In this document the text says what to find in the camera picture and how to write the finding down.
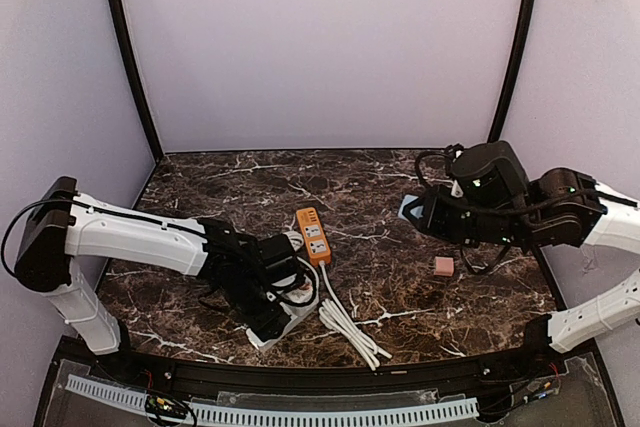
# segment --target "black metal pole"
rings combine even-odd
[[[111,9],[111,18],[113,20],[113,27],[116,31],[118,45],[120,46],[122,63],[124,64],[127,79],[129,80],[129,87],[131,88],[131,94],[133,95],[133,101],[136,104],[138,116],[140,117],[140,122],[142,123],[142,128],[144,129],[144,134],[147,137],[147,142],[149,143],[149,148],[151,149],[153,158],[156,162],[159,162],[162,157],[164,157],[164,152],[162,151],[158,132],[153,124],[149,104],[147,103],[147,99],[144,95],[144,89],[142,88],[138,65],[136,64],[133,47],[131,45],[131,37],[129,36],[129,29],[127,28],[127,21],[124,16],[122,0],[109,0],[109,7]]]
[[[507,72],[504,77],[504,83],[502,84],[500,100],[498,100],[498,107],[493,117],[487,142],[500,140],[500,135],[502,134],[502,129],[507,119],[511,97],[513,97],[513,90],[515,89],[518,79],[518,71],[520,70],[520,63],[522,62],[524,47],[527,43],[527,34],[529,33],[529,24],[531,23],[531,14],[533,12],[533,2],[534,0],[521,0],[520,2],[520,13],[511,46],[511,56],[507,64]]]

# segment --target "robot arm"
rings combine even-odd
[[[262,349],[317,304],[315,279],[306,275],[284,234],[258,240],[215,219],[123,209],[77,193],[69,177],[58,179],[33,206],[14,272],[7,270],[49,299],[95,354],[127,348],[128,334],[88,285],[75,260],[81,255],[156,265],[207,281],[223,291],[247,324],[249,340]],[[278,287],[283,284],[286,290]]]
[[[638,202],[588,175],[553,169],[530,182],[506,142],[455,146],[447,157],[454,189],[430,186],[402,209],[422,233],[459,244],[606,245],[640,254]],[[416,166],[421,177],[419,164]],[[546,339],[557,352],[640,316],[640,270],[575,308],[551,313]]]

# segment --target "electrical outlet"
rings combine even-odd
[[[307,237],[320,237],[322,235],[322,231],[320,230],[319,225],[308,225],[304,228],[304,233]]]
[[[309,247],[311,247],[311,252],[314,254],[321,254],[322,252],[327,251],[327,244],[324,240],[309,242]]]
[[[304,237],[304,244],[309,254],[309,262],[314,267],[318,267],[320,263],[325,265],[331,263],[331,247],[324,235],[322,222],[318,217],[318,212],[313,207],[300,209],[296,212],[300,232]]]

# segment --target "black frame edge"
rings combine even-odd
[[[513,97],[513,91],[516,86],[516,81],[518,80],[518,72],[520,71],[524,48],[527,43],[527,34],[529,33],[534,1],[535,0],[520,1],[520,13],[518,14],[516,31],[513,36],[513,44],[511,45],[511,55],[509,56],[509,63],[507,64],[500,99],[498,100],[498,106],[493,116],[487,142],[497,142],[500,140],[500,135],[504,128],[509,106],[511,105],[511,98]]]
[[[60,362],[56,358],[57,351],[59,349],[60,346],[58,345],[56,354],[54,354],[53,359],[49,362],[49,369],[47,370],[47,375],[40,391],[40,399],[38,400],[38,406],[36,408],[36,416],[33,420],[34,427],[44,426],[44,421],[46,420],[45,417],[47,415],[47,409],[49,408],[49,403],[51,401],[51,392],[53,392],[56,377],[58,377],[58,370],[60,369]]]
[[[133,95],[133,101],[136,104],[136,110],[138,111],[138,116],[140,117],[140,122],[142,123],[147,143],[149,144],[153,158],[157,163],[164,157],[164,152],[162,151],[160,138],[158,137],[158,132],[155,124],[153,123],[153,117],[151,116],[151,110],[149,109],[147,98],[144,95],[142,80],[140,79],[140,72],[138,71],[138,65],[133,53],[133,46],[131,44],[131,37],[129,36],[129,29],[124,15],[122,0],[109,0],[109,8],[111,10],[113,28],[118,39],[118,46],[120,47],[122,63],[127,73],[131,94]]]
[[[549,265],[544,252],[540,247],[534,247],[531,250],[531,253],[536,258],[536,261],[540,266],[542,275],[544,276],[547,285],[549,286],[549,290],[551,291],[551,295],[553,296],[553,300],[556,303],[556,308],[559,311],[567,310],[567,304],[562,297],[562,292],[560,292],[560,287],[558,287],[558,283],[556,282],[556,278],[553,276],[553,271],[551,270],[551,266]],[[602,354],[600,353],[598,343],[595,341],[595,339],[590,339],[583,344],[582,351],[591,352],[593,354],[593,358],[596,362],[596,365],[598,366],[600,376],[602,377],[602,384],[605,391],[607,392],[607,398],[609,399],[609,405],[611,406],[611,411],[613,413],[616,425],[618,427],[625,427],[626,424],[624,422],[624,417],[622,416],[620,403],[618,402],[618,397],[613,388],[611,376],[609,375],[607,366],[604,362],[604,359],[602,358]],[[569,351],[566,355],[569,356],[572,352],[573,350]]]
[[[625,427],[606,367],[593,339],[566,354],[558,354],[558,365],[564,365],[564,360],[566,359],[585,354],[591,354],[594,357],[608,394],[607,397],[616,426]],[[151,370],[156,371],[157,375],[154,375],[154,377],[158,378],[160,384],[156,388],[183,400],[188,400],[192,396],[215,398],[221,391],[315,396],[336,395],[336,393],[348,395],[354,390],[360,392],[362,389],[371,394],[437,388],[440,394],[445,396],[456,392],[464,392],[474,397],[502,395],[512,382],[505,380],[503,383],[496,385],[486,384],[480,380],[483,376],[482,371],[486,365],[489,365],[488,363],[499,365],[505,361],[509,362],[521,358],[522,352],[519,349],[512,349],[463,359],[384,367],[378,375],[373,377],[371,372],[364,367],[302,369],[304,371],[302,372],[302,377],[306,377],[306,381],[302,383],[307,386],[305,393],[300,392],[299,389],[302,384],[299,381],[301,379],[295,375],[296,372],[301,373],[300,369],[209,364],[136,352],[131,352],[129,355],[134,360],[143,361]],[[88,365],[91,367],[92,375],[110,380],[108,377],[104,377],[99,368],[95,367],[95,356],[88,350],[82,340],[63,336],[53,356],[47,375],[47,382],[45,382],[42,389],[38,415],[34,423],[35,427],[42,427],[43,425],[42,422],[44,421],[50,392],[60,361],[63,359]],[[405,375],[389,375],[394,371]],[[160,375],[163,372],[172,372],[172,378],[165,380],[164,376]],[[292,373],[294,374],[295,382],[291,384],[283,383],[282,377],[290,378]]]

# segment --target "white cable tray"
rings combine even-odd
[[[146,415],[143,392],[69,375],[66,390],[103,404]],[[478,416],[475,398],[398,409],[353,412],[279,412],[191,402],[198,425],[214,427],[418,427],[472,419]],[[185,425],[193,421],[187,417]]]

